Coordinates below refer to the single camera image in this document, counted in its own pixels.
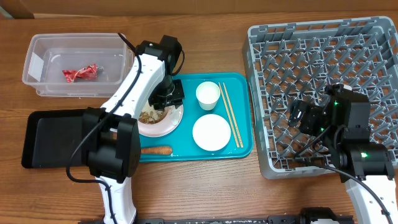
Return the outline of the rice and peanut scraps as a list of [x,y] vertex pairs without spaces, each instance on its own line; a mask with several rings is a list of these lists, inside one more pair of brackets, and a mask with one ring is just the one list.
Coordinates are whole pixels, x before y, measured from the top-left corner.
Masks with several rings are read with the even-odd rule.
[[162,121],[167,112],[165,110],[155,110],[153,106],[150,106],[147,102],[139,116],[139,121],[144,124],[155,124]]

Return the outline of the red snack wrapper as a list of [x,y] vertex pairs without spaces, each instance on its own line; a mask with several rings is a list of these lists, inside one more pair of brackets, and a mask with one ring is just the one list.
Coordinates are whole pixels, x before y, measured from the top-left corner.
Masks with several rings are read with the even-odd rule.
[[63,74],[68,83],[73,83],[77,79],[95,80],[103,71],[103,67],[97,66],[95,63],[88,65],[80,70],[63,70]]

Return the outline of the wooden chopstick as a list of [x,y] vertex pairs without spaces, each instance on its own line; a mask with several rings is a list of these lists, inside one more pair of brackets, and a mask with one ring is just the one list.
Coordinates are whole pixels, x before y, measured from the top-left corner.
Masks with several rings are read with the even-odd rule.
[[243,141],[241,139],[240,131],[239,131],[239,128],[238,128],[236,117],[235,117],[235,114],[234,114],[234,111],[233,111],[233,107],[232,107],[231,100],[230,100],[230,97],[229,97],[229,94],[228,94],[228,90],[226,88],[225,83],[223,83],[223,88],[224,88],[224,93],[225,93],[225,97],[226,97],[226,102],[228,103],[228,107],[229,107],[230,117],[231,117],[231,120],[232,120],[232,123],[233,123],[233,126],[234,126],[234,135],[236,137],[236,140],[237,140],[237,143],[238,143],[238,147],[243,148]]
[[227,101],[227,98],[226,98],[226,95],[225,95],[226,88],[223,88],[221,86],[221,83],[218,83],[218,87],[219,87],[220,92],[221,92],[221,97],[223,99],[223,104],[224,104],[224,107],[225,107],[225,110],[226,110],[226,114],[227,114],[227,117],[228,117],[229,124],[231,126],[231,130],[232,130],[232,134],[233,134],[233,137],[234,137],[234,141],[236,143],[236,147],[240,148],[241,146],[240,146],[237,134],[236,134],[235,125],[234,125],[233,119],[231,117],[232,114],[231,114],[230,107],[229,107],[229,104],[228,104],[228,101]]

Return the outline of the pink bowl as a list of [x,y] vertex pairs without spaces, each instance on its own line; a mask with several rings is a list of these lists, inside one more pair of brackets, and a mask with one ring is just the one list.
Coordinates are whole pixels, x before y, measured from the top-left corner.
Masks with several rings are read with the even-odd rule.
[[169,113],[170,113],[170,107],[171,107],[171,106],[168,106],[168,107],[162,109],[162,110],[165,110],[165,111],[167,112],[167,114],[165,115],[165,117],[163,118],[163,120],[162,120],[162,121],[159,121],[158,123],[163,122],[163,121],[165,121],[165,120],[167,119],[167,117],[169,116]]

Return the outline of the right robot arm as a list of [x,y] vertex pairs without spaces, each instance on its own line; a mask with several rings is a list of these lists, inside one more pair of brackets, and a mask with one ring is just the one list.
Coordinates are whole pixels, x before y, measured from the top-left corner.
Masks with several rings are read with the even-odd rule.
[[317,166],[340,175],[359,223],[397,223],[392,157],[386,146],[370,140],[368,97],[342,83],[325,91],[324,106],[294,100],[288,125],[313,136],[304,148],[320,143],[328,149],[331,165]]

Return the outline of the white round bowl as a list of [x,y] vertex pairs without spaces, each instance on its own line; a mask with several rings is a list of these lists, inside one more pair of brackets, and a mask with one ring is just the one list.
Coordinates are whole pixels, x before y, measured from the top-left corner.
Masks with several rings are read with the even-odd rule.
[[219,151],[231,139],[231,128],[228,122],[217,114],[206,114],[200,117],[192,129],[193,140],[205,151]]

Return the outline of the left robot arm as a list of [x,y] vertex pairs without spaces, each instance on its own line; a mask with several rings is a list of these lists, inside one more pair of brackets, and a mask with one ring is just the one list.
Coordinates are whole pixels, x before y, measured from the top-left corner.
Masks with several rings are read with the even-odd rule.
[[138,121],[146,104],[162,110],[180,107],[185,98],[182,82],[175,80],[183,57],[180,42],[164,35],[160,42],[132,46],[134,62],[116,93],[100,108],[83,114],[82,140],[77,150],[99,184],[104,203],[103,223],[134,223],[131,177],[141,158]]

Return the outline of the white paper cup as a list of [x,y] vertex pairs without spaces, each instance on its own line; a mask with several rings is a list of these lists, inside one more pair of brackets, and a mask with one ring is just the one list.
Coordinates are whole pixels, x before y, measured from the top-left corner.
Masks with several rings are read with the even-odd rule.
[[219,86],[214,82],[203,82],[196,89],[196,98],[203,110],[212,110],[221,95]]

